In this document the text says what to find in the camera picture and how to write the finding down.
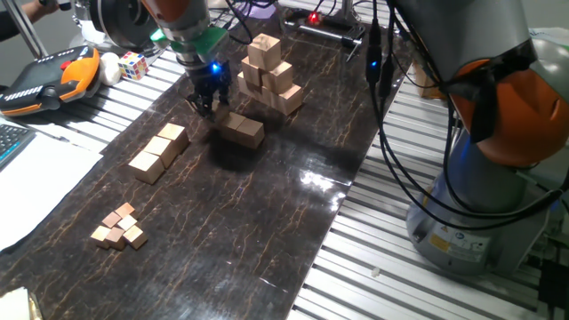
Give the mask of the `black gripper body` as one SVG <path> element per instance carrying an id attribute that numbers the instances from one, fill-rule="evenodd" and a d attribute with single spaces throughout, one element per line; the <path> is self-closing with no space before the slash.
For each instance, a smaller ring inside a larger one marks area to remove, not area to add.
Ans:
<path id="1" fill-rule="evenodd" d="M 229 87 L 231 85 L 229 61 L 215 60 L 204 65 L 202 68 L 190 70 L 188 73 L 188 79 L 194 86 L 194 91 L 192 93 L 198 93 L 207 102 L 212 102 L 213 96 L 216 92 L 229 92 Z"/>

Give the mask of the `operator hand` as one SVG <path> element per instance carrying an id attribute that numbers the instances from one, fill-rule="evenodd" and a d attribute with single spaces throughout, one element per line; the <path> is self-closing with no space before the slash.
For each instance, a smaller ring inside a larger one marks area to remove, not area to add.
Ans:
<path id="1" fill-rule="evenodd" d="M 24 13 L 28 18 L 34 22 L 42 19 L 44 16 L 57 12 L 59 10 L 59 5 L 56 1 L 40 1 L 33 0 L 29 3 L 22 5 Z"/>

